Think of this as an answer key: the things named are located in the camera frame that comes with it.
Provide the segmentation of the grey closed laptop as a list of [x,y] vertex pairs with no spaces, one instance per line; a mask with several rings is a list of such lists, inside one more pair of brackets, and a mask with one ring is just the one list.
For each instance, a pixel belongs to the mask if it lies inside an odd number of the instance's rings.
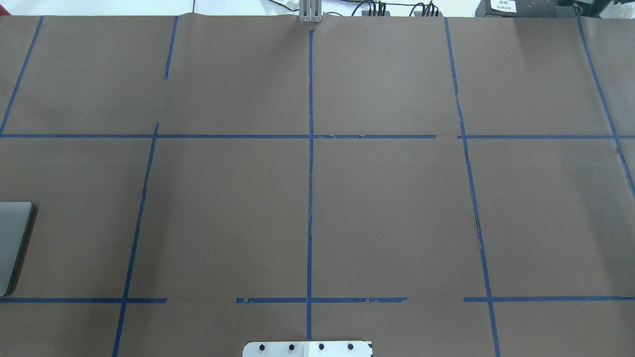
[[16,277],[33,205],[30,202],[0,203],[0,296],[7,296]]

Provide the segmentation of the brown paper table cover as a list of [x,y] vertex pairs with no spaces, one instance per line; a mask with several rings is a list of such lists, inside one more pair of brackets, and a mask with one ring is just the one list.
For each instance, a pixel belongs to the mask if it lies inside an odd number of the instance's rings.
[[2,16],[3,357],[634,355],[634,21]]

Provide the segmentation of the black box device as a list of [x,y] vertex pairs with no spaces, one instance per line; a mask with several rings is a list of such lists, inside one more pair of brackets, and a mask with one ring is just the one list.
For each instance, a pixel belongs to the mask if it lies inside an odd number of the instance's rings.
[[576,0],[481,0],[475,17],[569,18],[585,15],[589,6]]

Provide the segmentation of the aluminium frame post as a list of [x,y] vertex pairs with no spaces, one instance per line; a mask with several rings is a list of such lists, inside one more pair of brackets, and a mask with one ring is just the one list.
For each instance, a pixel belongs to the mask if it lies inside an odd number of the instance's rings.
[[322,22],[322,0],[299,0],[299,22]]

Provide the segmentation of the white pedestal base plate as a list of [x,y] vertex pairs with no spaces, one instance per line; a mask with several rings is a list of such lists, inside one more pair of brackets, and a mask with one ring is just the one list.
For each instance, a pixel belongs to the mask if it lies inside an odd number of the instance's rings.
[[367,341],[265,341],[247,343],[243,357],[372,357]]

